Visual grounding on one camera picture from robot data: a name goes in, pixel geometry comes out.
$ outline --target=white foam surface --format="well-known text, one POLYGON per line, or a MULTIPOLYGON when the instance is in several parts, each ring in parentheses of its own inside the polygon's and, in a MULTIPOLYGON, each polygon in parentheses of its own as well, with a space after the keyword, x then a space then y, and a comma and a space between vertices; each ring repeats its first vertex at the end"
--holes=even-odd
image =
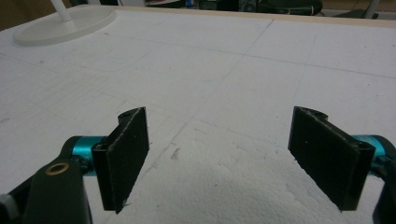
POLYGON ((0 32, 0 193, 73 135, 107 135, 148 110, 150 152, 121 213, 85 177, 94 223, 372 223, 369 176, 341 213, 288 151, 292 109, 396 144, 396 30, 117 11, 106 28, 46 47, 0 32))

